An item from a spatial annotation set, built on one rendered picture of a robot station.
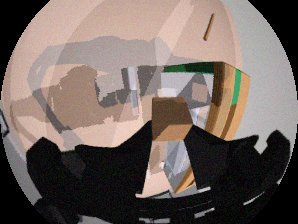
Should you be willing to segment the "small tan block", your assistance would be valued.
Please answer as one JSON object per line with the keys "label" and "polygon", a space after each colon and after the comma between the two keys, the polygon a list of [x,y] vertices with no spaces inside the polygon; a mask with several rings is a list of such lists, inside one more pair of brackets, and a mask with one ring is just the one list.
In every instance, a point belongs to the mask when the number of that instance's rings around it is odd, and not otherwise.
{"label": "small tan block", "polygon": [[152,97],[153,141],[182,141],[192,125],[185,97]]}

